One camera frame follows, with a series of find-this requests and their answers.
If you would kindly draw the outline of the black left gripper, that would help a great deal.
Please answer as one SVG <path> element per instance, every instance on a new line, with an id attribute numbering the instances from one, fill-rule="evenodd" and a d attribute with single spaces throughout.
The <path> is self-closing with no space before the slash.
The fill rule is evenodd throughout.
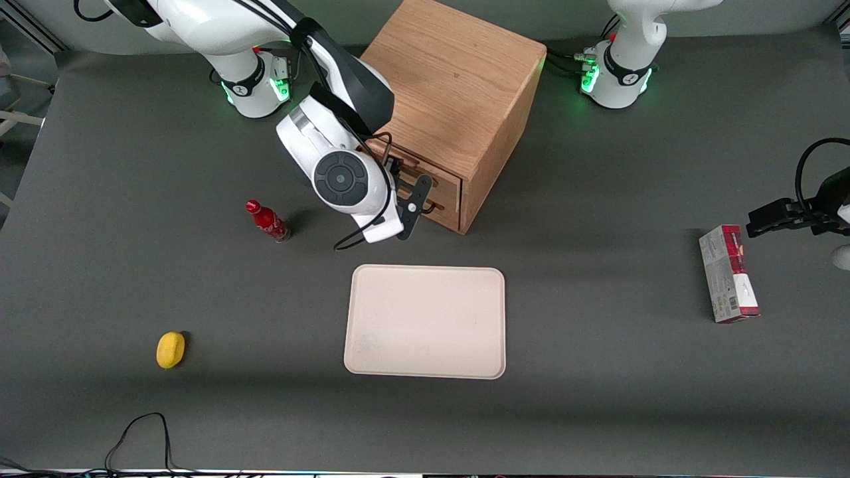
<path id="1" fill-rule="evenodd" d="M 814 197 L 804 203 L 792 199 L 777 199 L 748 214 L 747 236 L 756 238 L 772 231 L 810 228 L 813 235 L 827 232 L 849 236 L 848 218 L 840 215 L 846 208 L 848 215 L 849 167 L 828 176 Z"/>

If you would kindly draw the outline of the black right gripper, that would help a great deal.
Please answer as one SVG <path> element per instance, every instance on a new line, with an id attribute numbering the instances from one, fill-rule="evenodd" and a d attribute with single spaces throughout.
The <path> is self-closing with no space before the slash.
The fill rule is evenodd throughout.
<path id="1" fill-rule="evenodd" d="M 385 189 L 388 192 L 390 189 L 393 189 L 396 197 L 410 199 L 414 184 L 412 181 L 406 179 L 406 173 L 402 170 L 403 166 L 403 159 L 394 153 L 389 154 L 388 157 L 383 157 L 381 184 L 385 185 Z"/>

